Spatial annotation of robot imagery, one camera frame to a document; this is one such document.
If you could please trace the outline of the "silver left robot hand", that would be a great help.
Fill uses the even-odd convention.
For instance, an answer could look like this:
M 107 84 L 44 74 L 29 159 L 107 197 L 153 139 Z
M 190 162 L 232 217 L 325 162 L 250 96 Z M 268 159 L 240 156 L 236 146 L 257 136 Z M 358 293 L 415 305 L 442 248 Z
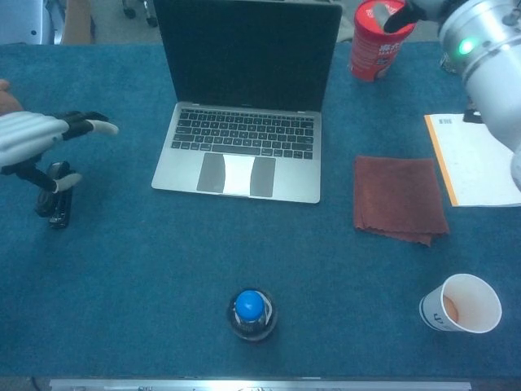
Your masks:
M 52 178 L 37 168 L 37 162 L 58 143 L 89 132 L 116 135 L 119 128 L 99 112 L 6 114 L 1 117 L 1 174 L 14 174 L 53 194 L 65 192 L 78 184 L 82 176 L 72 173 Z

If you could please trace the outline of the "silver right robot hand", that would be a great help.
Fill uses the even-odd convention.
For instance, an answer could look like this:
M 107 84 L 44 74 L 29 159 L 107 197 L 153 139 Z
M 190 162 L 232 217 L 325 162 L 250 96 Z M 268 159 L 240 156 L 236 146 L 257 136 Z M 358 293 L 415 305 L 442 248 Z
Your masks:
M 411 0 L 405 1 L 402 8 L 387 18 L 383 25 L 385 33 L 396 33 L 409 24 L 418 21 L 439 22 L 447 12 L 449 1 Z

